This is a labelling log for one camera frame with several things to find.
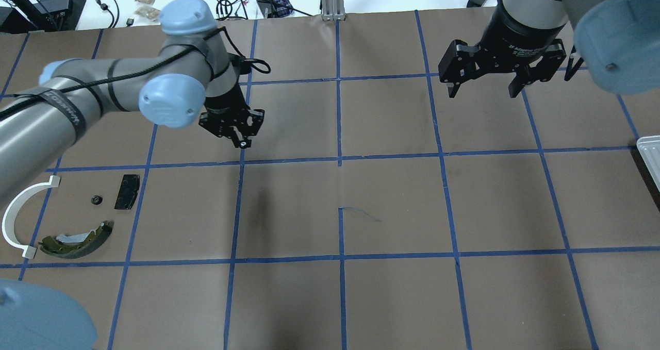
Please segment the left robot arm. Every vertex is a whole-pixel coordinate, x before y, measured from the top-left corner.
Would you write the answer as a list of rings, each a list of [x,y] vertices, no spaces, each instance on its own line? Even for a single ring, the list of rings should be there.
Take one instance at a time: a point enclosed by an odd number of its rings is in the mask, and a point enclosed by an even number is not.
[[[226,28],[204,0],[174,0],[160,25],[167,39],[156,57],[52,62],[37,87],[13,95],[2,109],[2,203],[111,112],[140,112],[169,128],[200,124],[236,148],[251,146],[266,113],[246,103],[240,76],[258,59],[226,50]]]

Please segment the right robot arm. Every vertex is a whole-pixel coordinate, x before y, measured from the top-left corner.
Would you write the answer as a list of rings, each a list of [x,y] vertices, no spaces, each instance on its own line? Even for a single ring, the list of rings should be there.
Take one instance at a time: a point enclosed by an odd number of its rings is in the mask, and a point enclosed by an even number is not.
[[[453,40],[439,61],[439,80],[454,98],[460,86],[487,74],[509,74],[509,95],[565,80],[586,65],[596,85],[613,94],[658,89],[658,0],[497,0],[476,45]]]

